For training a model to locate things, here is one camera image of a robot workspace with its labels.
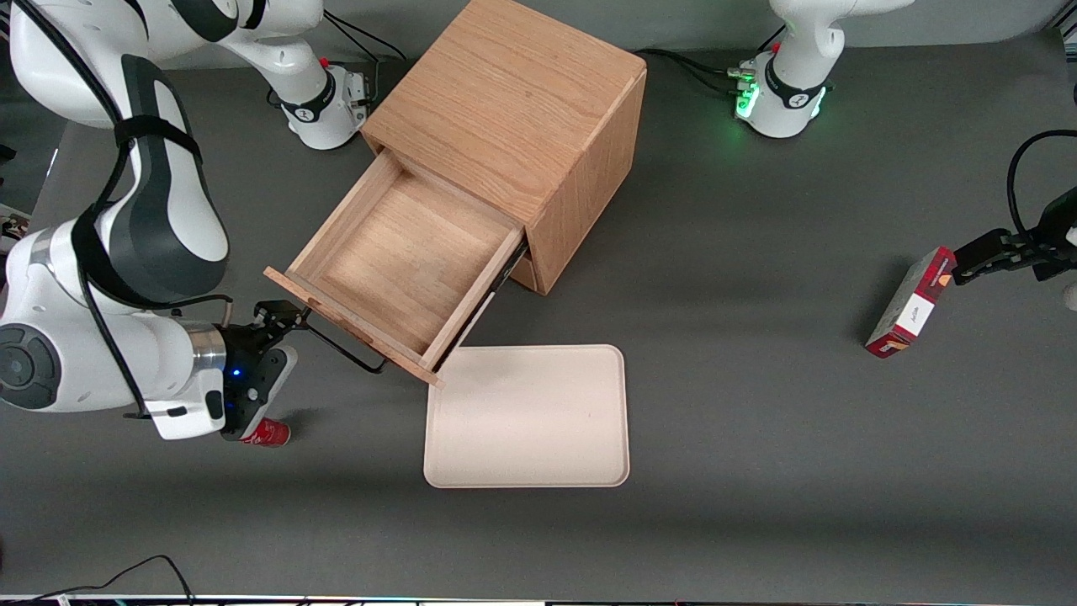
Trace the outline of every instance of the red can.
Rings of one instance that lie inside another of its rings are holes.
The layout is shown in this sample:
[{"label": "red can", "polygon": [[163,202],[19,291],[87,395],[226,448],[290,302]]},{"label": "red can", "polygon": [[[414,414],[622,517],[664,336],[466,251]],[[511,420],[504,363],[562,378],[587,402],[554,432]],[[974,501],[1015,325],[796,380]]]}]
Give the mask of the red can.
[{"label": "red can", "polygon": [[271,419],[263,419],[254,432],[239,441],[244,445],[276,449],[286,445],[291,437],[292,429],[286,424]]}]

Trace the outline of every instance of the table surface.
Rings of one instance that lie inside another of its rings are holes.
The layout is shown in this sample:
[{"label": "table surface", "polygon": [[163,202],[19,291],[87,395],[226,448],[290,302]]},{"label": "table surface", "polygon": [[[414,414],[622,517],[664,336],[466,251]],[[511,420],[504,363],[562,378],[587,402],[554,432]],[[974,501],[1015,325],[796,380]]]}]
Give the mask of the table surface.
[{"label": "table surface", "polygon": [[[506,285],[467,339],[619,348],[621,488],[430,488],[425,386],[296,335],[276,414],[297,440],[280,450],[167,443],[121,411],[0,408],[0,590],[101,582],[164,552],[204,593],[1072,604],[1064,278],[983,278],[948,291],[910,351],[861,347],[911,260],[1008,224],[1017,145],[1074,125],[1057,34],[850,50],[820,118],[786,141],[649,62],[627,182],[548,297]],[[232,236],[221,290],[241,320],[283,297],[262,268],[295,256],[370,152],[304,149],[253,70],[171,76]],[[109,139],[68,128],[38,226],[92,200]],[[1066,141],[1029,154],[1030,216],[1073,185],[1075,159]],[[123,582],[177,589],[166,569]]]}]

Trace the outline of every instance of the wooden cabinet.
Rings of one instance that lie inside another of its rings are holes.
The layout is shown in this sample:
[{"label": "wooden cabinet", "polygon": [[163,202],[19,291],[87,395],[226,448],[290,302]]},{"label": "wooden cabinet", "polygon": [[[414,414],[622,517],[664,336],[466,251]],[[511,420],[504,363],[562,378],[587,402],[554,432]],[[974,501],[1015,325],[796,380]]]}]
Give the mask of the wooden cabinet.
[{"label": "wooden cabinet", "polygon": [[546,294],[564,270],[631,167],[645,74],[520,4],[472,0],[363,126],[374,164],[266,274],[438,384],[505,272]]}]

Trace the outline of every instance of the red box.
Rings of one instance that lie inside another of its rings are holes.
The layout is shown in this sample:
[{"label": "red box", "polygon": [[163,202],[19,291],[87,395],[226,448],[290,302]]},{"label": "red box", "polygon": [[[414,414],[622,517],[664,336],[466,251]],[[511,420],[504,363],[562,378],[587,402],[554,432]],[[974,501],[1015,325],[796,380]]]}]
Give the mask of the red box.
[{"label": "red box", "polygon": [[956,264],[953,252],[939,246],[913,265],[868,339],[865,346],[867,351],[880,358],[889,358],[912,346],[927,324],[942,290],[953,279],[952,271]]}]

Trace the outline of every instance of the open drawer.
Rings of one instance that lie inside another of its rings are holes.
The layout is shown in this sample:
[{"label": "open drawer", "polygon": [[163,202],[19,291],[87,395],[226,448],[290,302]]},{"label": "open drawer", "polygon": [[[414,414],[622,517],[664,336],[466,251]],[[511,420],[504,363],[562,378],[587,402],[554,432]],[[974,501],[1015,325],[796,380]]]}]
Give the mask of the open drawer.
[{"label": "open drawer", "polygon": [[526,250],[514,219],[382,151],[288,270],[266,276],[432,385]]}]

